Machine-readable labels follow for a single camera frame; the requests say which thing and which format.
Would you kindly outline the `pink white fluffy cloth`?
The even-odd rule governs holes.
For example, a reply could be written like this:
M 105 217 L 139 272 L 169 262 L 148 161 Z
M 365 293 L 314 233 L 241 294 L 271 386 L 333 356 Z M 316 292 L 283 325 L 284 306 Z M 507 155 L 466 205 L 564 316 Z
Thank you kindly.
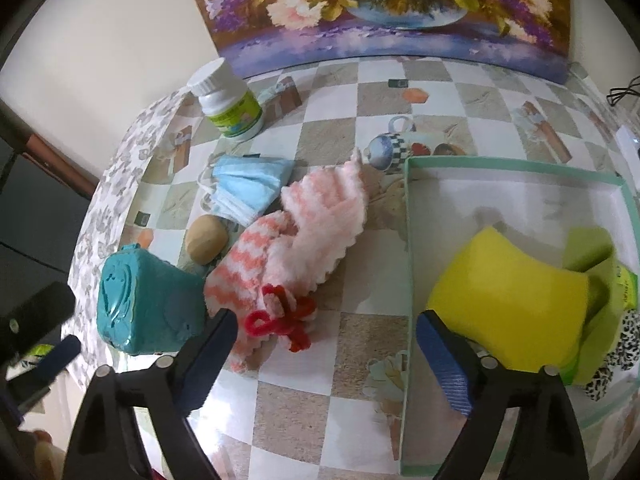
M 282 188 L 282 208 L 254 221 L 207 275 L 204 298 L 215 315 L 238 318 L 228 361 L 235 373 L 271 337 L 291 352 L 310 348 L 317 304 L 311 298 L 355 244 L 369 195 L 359 150 L 337 166 L 312 170 Z

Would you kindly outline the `blue face mask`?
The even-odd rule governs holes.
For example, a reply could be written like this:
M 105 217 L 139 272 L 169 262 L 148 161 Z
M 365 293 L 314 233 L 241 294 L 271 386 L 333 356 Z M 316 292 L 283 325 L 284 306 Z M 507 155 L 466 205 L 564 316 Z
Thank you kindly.
M 204 207 L 243 228 L 261 217 L 291 179 L 295 162 L 258 155 L 219 155 L 198 175 Z

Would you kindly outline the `beige wooden egg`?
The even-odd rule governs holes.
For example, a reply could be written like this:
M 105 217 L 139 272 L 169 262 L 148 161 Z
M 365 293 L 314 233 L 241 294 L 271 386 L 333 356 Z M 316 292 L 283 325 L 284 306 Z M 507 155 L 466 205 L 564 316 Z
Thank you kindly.
M 222 252 L 228 240 L 222 222 L 212 214 L 203 214 L 186 230 L 186 253 L 194 263 L 205 266 Z

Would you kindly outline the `white pill bottle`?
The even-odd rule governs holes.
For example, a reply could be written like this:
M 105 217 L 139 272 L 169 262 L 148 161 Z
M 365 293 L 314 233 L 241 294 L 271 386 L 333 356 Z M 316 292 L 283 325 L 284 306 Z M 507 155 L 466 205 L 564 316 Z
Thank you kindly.
M 262 131 L 262 106 L 225 58 L 200 67 L 186 82 L 186 88 L 198 99 L 204 116 L 221 136 L 243 142 Z

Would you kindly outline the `teal rimmed white tray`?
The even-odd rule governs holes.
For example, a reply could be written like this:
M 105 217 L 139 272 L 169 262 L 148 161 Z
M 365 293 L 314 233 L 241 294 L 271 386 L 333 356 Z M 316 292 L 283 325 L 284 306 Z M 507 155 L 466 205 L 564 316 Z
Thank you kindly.
M 426 156 L 405 166 L 413 315 L 399 468 L 433 479 L 614 479 L 639 442 L 639 215 L 612 174 Z

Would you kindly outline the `green tissue pack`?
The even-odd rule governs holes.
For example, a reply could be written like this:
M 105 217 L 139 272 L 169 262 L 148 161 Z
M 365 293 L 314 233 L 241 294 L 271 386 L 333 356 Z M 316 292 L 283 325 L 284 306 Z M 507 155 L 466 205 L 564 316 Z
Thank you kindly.
M 623 263 L 616 263 L 615 283 L 620 304 L 625 310 L 637 310 L 639 305 L 639 279 Z

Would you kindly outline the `yellow green sponge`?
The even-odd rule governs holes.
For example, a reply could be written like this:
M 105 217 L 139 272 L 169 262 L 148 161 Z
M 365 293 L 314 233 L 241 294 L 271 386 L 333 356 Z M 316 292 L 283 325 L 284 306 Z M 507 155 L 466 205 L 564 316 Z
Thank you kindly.
M 440 274 L 426 308 L 510 370 L 573 368 L 587 313 L 584 274 L 544 263 L 494 228 L 477 233 Z

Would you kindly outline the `yellow-green cloth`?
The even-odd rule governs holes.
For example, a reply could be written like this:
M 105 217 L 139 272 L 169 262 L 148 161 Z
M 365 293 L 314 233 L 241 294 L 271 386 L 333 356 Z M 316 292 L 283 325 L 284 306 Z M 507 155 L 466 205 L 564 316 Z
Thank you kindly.
M 618 280 L 620 264 L 610 233 L 600 226 L 571 228 L 562 259 L 565 270 L 579 272 L 588 280 L 587 313 L 578 355 L 563 380 L 585 386 L 605 364 L 614 349 L 625 312 L 624 285 Z

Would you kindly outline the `teal plastic toy box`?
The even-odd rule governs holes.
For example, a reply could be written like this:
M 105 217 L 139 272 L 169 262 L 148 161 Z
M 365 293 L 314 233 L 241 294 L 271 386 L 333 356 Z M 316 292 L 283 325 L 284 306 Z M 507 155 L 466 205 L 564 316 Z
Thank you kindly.
M 96 329 L 130 356 L 177 352 L 206 323 L 204 280 L 178 269 L 138 244 L 104 263 Z

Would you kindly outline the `black white scrunchie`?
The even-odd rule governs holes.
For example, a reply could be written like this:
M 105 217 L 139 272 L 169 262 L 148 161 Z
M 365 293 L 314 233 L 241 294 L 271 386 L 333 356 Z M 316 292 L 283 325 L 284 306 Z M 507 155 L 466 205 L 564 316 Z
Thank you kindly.
M 639 359 L 639 312 L 627 309 L 620 321 L 620 333 L 613 350 L 585 386 L 585 394 L 593 401 L 605 396 L 612 384 L 614 370 L 631 370 Z

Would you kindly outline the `flower painting canvas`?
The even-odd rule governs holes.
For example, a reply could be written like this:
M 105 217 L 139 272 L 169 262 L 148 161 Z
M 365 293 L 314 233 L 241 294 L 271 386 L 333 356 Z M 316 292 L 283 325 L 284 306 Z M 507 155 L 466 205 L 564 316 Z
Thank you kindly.
M 195 0 L 241 76 L 338 58 L 457 58 L 566 81 L 570 0 Z

